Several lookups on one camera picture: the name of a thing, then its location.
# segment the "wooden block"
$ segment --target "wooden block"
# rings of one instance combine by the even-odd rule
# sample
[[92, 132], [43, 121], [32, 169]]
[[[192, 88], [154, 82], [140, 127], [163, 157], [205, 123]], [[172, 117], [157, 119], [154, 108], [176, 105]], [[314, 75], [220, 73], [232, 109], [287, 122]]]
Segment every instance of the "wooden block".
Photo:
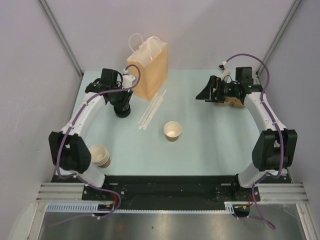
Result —
[[236, 97], [226, 97], [224, 103], [215, 102], [214, 104], [217, 106], [233, 105], [235, 108], [245, 108], [245, 106], [241, 103], [240, 99]]

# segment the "metal floor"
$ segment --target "metal floor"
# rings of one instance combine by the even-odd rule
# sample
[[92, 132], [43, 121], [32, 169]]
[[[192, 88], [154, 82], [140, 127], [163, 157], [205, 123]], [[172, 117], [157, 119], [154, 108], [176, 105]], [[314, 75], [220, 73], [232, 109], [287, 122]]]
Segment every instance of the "metal floor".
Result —
[[[276, 230], [256, 219], [236, 220], [230, 214], [115, 213], [106, 219], [75, 216], [74, 213], [46, 213], [39, 240], [304, 240], [295, 204], [261, 205]], [[255, 207], [251, 215], [257, 215]]]

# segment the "stack of paper cups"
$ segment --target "stack of paper cups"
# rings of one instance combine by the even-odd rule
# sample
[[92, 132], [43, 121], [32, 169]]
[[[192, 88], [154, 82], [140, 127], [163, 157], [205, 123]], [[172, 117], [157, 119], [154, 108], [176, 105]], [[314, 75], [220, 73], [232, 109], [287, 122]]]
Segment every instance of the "stack of paper cups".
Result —
[[110, 154], [105, 146], [101, 144], [93, 145], [89, 148], [91, 162], [98, 167], [105, 169], [111, 163]]

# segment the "metal frame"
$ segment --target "metal frame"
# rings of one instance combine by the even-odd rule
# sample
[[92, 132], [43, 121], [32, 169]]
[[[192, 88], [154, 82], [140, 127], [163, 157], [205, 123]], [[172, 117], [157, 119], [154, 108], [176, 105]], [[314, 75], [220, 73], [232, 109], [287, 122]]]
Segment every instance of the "metal frame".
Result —
[[46, 16], [49, 24], [51, 25], [56, 37], [58, 38], [59, 42], [61, 43], [61, 46], [62, 46], [63, 50], [65, 51], [67, 57], [71, 61], [72, 66], [74, 67], [75, 71], [79, 75], [80, 79], [82, 79], [84, 73], [81, 71], [80, 65], [79, 65], [71, 47], [69, 46], [65, 35], [61, 31], [61, 28], [60, 28], [54, 14], [52, 13], [47, 1], [46, 0], [37, 0], [37, 2], [39, 3], [41, 9], [43, 10], [43, 13]]
[[[40, 187], [36, 203], [38, 204], [28, 240], [37, 240], [44, 220], [47, 206], [48, 212], [87, 213], [100, 201], [84, 201], [83, 183], [43, 183]], [[303, 230], [307, 240], [318, 240], [320, 234], [302, 183], [261, 183], [257, 185], [260, 204], [296, 204]], [[220, 211], [147, 211], [124, 210], [117, 213], [165, 213], [165, 214], [228, 214], [232, 213], [232, 204], [247, 202], [225, 202], [225, 210]]]
[[[295, 16], [295, 14], [297, 12], [297, 9], [300, 6], [302, 1], [303, 0], [294, 0], [293, 3], [291, 4], [289, 11], [285, 15], [284, 20], [281, 23], [281, 26], [279, 27], [274, 39], [271, 42], [271, 45], [269, 46], [268, 50], [266, 51], [266, 54], [264, 55], [264, 57], [262, 59], [262, 61], [265, 64], [268, 63], [270, 57], [274, 53], [274, 51], [275, 51], [276, 47], [278, 46], [280, 40], [284, 36], [287, 28], [289, 27], [289, 24], [291, 23], [293, 17]], [[257, 69], [257, 71], [256, 71], [256, 75], [259, 77], [263, 70], [264, 70], [264, 66], [262, 64], [260, 64], [258, 69]]]

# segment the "paper cup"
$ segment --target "paper cup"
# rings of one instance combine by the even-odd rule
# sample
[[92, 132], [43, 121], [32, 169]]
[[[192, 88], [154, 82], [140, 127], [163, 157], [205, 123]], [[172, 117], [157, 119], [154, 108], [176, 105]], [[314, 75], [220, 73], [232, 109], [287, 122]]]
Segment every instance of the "paper cup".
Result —
[[91, 162], [98, 167], [104, 169], [111, 163], [110, 155], [105, 146], [101, 144], [93, 145], [89, 148], [91, 154]]
[[176, 121], [169, 121], [164, 125], [163, 131], [166, 139], [170, 142], [175, 142], [182, 132], [182, 127]]

